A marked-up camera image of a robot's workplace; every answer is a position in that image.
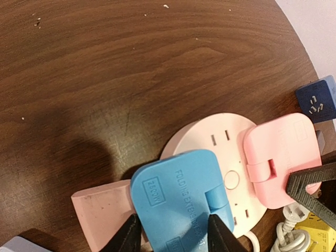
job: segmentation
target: white wall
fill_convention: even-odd
[[[336,0],[276,0],[298,34],[319,78],[336,79]]]

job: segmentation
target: clip jaw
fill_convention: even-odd
[[[336,214],[306,191],[308,185],[331,180],[336,180],[336,162],[291,173],[286,192],[299,204],[336,229]]]
[[[247,252],[216,214],[208,219],[209,252]]]
[[[140,252],[141,223],[132,214],[100,252]],[[247,252],[217,215],[208,219],[209,252]]]
[[[132,214],[100,252],[140,252],[141,223]]]

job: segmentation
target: power socket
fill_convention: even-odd
[[[233,234],[236,238],[249,232],[266,212],[249,180],[243,150],[245,134],[255,126],[237,114],[210,115],[180,129],[169,140],[160,157],[166,159],[200,149],[216,154],[234,217]]]
[[[331,252],[336,243],[336,231],[313,213],[299,222],[294,229],[306,230],[311,243],[307,252]]]

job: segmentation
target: navy blue plug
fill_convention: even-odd
[[[302,112],[313,123],[336,118],[336,84],[332,75],[296,90]]]

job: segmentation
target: pink block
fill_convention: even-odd
[[[74,193],[71,197],[79,223],[92,252],[100,251],[135,213],[130,180],[101,185]],[[147,242],[142,233],[141,243]]]

